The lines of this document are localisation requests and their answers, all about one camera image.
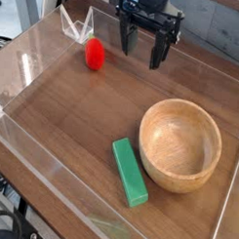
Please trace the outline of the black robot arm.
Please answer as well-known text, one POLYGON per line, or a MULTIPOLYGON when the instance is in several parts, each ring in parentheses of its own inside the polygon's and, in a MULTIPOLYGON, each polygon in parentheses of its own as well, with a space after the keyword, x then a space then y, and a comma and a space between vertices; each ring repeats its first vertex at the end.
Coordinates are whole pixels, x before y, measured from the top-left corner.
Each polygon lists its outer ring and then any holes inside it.
POLYGON ((142 27, 155 35, 149 68, 157 69, 167 58, 171 45, 179 42, 184 12, 170 0, 119 0, 115 10, 123 53, 127 56, 134 49, 142 27))

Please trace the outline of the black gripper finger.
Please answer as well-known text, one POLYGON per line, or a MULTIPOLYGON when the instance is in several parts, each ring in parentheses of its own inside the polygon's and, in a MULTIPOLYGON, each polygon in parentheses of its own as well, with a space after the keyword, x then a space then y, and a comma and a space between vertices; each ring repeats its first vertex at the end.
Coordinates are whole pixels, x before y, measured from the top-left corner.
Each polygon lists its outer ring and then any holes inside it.
POLYGON ((120 33, 122 51, 127 56, 137 44, 139 30, 126 14, 120 15, 120 33))
POLYGON ((160 29, 156 32, 154 46, 151 51, 151 60, 149 67, 155 70, 164 61, 169 53, 172 42, 172 34, 170 31, 160 29))

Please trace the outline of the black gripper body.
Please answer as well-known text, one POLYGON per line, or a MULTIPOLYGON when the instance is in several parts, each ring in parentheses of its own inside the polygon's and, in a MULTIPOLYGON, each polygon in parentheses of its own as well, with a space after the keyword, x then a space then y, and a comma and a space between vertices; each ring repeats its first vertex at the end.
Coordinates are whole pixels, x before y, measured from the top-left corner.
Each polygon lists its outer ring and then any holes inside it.
POLYGON ((172 42, 179 40, 184 12, 170 0, 119 0, 115 10, 119 19, 121 14, 126 14, 137 27, 151 33, 165 29, 172 34, 172 42))

